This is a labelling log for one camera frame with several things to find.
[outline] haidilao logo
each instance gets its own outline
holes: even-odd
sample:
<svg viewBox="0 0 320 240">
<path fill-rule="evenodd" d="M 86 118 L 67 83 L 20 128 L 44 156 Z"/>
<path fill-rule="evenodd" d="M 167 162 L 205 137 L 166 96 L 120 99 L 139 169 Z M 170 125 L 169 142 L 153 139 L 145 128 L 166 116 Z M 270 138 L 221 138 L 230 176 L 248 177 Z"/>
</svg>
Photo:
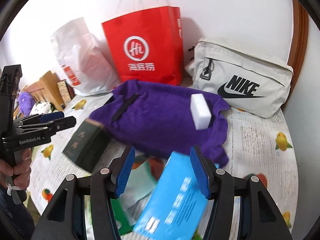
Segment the haidilao logo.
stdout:
<svg viewBox="0 0 320 240">
<path fill-rule="evenodd" d="M 139 36 L 131 36 L 124 41 L 124 53 L 134 61 L 145 60 L 149 56 L 148 43 Z"/>
</svg>

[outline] blue package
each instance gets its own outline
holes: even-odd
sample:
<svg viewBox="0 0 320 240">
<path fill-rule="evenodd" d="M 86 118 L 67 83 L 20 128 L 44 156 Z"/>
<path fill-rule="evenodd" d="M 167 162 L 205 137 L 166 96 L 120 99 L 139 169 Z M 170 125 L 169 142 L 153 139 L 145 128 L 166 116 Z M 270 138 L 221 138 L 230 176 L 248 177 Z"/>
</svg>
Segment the blue package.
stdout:
<svg viewBox="0 0 320 240">
<path fill-rule="evenodd" d="M 133 231 L 154 240 L 190 240 L 206 204 L 190 157 L 172 152 Z"/>
</svg>

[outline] purple cloth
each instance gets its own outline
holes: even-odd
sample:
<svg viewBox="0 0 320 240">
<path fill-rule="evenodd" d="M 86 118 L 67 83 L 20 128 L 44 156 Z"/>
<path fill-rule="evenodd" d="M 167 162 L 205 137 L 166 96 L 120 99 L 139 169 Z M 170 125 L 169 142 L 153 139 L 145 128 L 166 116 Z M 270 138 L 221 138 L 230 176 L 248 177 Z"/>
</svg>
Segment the purple cloth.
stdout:
<svg viewBox="0 0 320 240">
<path fill-rule="evenodd" d="M 29 94 L 28 92 L 22 92 L 19 97 L 19 107 L 20 107 L 20 112 L 24 116 L 30 115 L 30 112 L 36 103 L 36 101 L 33 99 L 32 95 Z"/>
<path fill-rule="evenodd" d="M 124 99 L 140 96 L 114 122 L 111 117 Z M 213 123 L 206 130 L 196 130 L 190 100 L 192 94 L 202 93 L 207 101 Z M 229 105 L 221 96 L 160 83 L 129 80 L 118 86 L 115 101 L 93 111 L 90 118 L 102 122 L 118 141 L 157 157 L 168 158 L 173 151 L 189 155 L 193 145 L 199 145 L 204 156 L 219 163 L 228 163 L 222 147 L 227 138 L 228 123 L 221 110 Z"/>
</svg>

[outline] white box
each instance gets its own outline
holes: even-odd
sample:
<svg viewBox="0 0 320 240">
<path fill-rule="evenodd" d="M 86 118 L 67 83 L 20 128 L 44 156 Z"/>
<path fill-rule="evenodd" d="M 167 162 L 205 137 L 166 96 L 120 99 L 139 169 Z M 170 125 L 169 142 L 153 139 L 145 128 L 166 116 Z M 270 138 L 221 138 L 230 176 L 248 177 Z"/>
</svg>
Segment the white box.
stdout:
<svg viewBox="0 0 320 240">
<path fill-rule="evenodd" d="M 196 130 L 207 129 L 212 115 L 203 94 L 191 95 L 190 110 Z"/>
</svg>

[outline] dark green box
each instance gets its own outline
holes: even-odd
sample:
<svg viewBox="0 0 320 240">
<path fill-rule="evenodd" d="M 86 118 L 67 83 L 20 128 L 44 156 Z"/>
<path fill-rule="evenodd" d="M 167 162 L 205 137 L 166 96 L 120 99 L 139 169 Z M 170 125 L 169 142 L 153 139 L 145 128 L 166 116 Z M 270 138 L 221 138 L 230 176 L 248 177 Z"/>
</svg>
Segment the dark green box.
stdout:
<svg viewBox="0 0 320 240">
<path fill-rule="evenodd" d="M 110 140 L 111 135 L 103 124 L 88 118 L 73 134 L 63 153 L 80 168 L 92 173 Z"/>
</svg>

